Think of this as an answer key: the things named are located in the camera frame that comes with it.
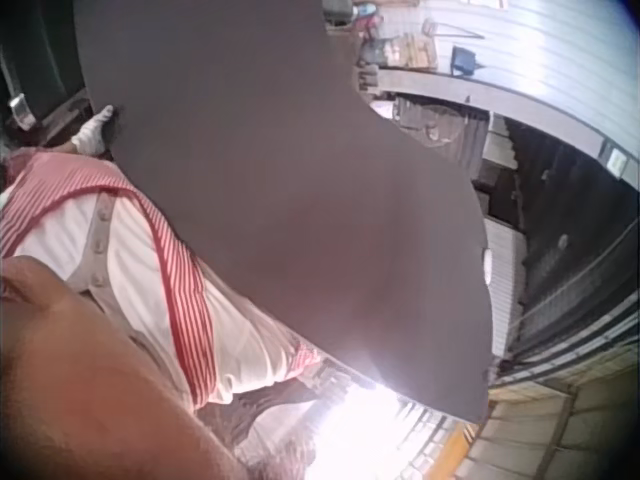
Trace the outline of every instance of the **white shirt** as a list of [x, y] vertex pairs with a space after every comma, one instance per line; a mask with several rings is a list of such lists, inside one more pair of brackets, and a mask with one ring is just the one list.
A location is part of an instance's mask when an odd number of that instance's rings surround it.
[[[46, 214], [23, 239], [15, 255], [35, 257], [68, 279], [82, 259], [97, 198], [97, 194], [73, 198]], [[0, 198], [0, 208], [4, 201]], [[188, 398], [189, 387], [171, 337], [151, 230], [138, 208], [125, 198], [115, 202], [107, 269], [127, 320], [147, 337], [169, 367], [179, 393]], [[208, 281], [205, 296], [213, 319], [217, 379], [209, 400], [230, 403], [234, 393], [284, 380], [294, 355], [285, 328], [240, 296], [234, 295], [230, 301]]]

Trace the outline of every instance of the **red striped apron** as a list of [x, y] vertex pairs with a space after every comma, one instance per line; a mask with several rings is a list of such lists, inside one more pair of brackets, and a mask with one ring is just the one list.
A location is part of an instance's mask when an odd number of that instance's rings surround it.
[[194, 408], [215, 388], [213, 322], [204, 280], [192, 253], [173, 234], [159, 210], [113, 165], [79, 155], [36, 153], [18, 178], [0, 215], [2, 258], [14, 254], [29, 231], [66, 200], [111, 191], [135, 202], [151, 229], [180, 367]]

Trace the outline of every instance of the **skin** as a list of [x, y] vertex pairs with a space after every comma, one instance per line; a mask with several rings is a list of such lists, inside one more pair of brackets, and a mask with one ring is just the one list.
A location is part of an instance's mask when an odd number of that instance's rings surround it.
[[247, 478], [151, 360], [48, 267], [14, 257], [1, 276], [2, 446], [27, 478]]

